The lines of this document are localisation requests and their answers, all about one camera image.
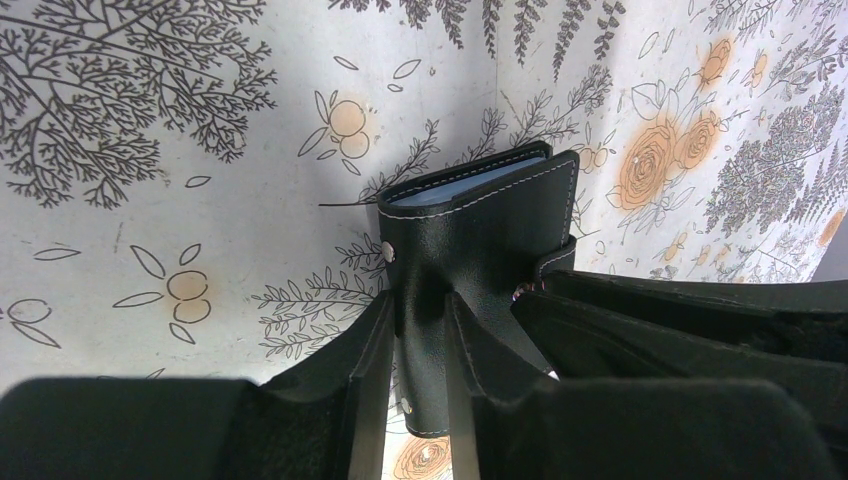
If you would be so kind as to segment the black leather card holder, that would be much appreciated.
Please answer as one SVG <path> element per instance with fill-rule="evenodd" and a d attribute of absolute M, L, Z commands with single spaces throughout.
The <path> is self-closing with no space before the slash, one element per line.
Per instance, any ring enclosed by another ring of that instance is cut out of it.
<path fill-rule="evenodd" d="M 570 225 L 579 163 L 575 151 L 534 141 L 379 194 L 380 239 L 395 296 L 398 399 L 412 435 L 449 432 L 444 309 L 452 293 L 496 338 L 549 370 L 510 307 L 519 286 L 574 264 Z"/>

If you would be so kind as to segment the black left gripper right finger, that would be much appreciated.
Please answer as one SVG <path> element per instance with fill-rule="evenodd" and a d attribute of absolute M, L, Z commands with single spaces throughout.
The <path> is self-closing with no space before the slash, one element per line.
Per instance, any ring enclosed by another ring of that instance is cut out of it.
<path fill-rule="evenodd" d="M 802 406 L 754 379 L 673 376 L 622 353 L 550 377 L 445 301 L 450 440 L 458 479 L 834 479 Z"/>

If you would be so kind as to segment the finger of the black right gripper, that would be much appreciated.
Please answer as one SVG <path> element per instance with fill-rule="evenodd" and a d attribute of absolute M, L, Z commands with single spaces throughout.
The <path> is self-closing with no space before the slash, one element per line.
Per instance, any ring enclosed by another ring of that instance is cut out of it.
<path fill-rule="evenodd" d="M 767 380 L 801 403 L 834 453 L 847 451 L 847 361 L 765 353 L 549 293 L 525 293 L 511 311 L 561 379 Z"/>
<path fill-rule="evenodd" d="M 549 294 L 765 353 L 847 361 L 847 283 L 732 284 L 555 271 Z"/>

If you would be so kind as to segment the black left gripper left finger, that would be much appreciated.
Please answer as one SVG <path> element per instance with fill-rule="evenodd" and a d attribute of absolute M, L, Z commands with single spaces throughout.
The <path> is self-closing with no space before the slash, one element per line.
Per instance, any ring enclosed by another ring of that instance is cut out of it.
<path fill-rule="evenodd" d="M 257 385 L 242 379 L 38 378 L 1 401 L 5 479 L 377 479 L 393 299 Z"/>

